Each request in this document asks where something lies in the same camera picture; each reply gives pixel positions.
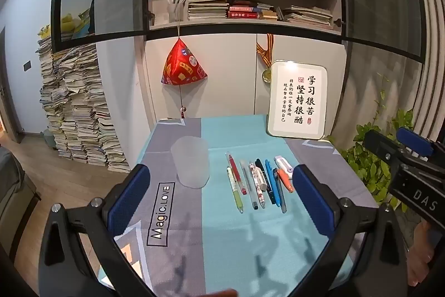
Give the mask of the right hand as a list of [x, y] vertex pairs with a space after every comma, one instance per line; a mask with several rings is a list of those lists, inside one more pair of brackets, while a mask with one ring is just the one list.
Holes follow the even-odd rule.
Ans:
[[434, 256], [434, 249], [429, 242], [428, 232], [431, 225], [422, 220], [415, 228], [412, 247], [407, 254], [407, 282], [409, 286], [422, 283], [428, 275], [428, 263]]

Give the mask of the left hand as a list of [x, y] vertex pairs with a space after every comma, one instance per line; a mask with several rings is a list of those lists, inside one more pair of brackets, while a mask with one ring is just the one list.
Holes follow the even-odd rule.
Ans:
[[234, 289], [225, 289], [216, 293], [211, 293], [199, 297], [238, 297], [238, 292]]

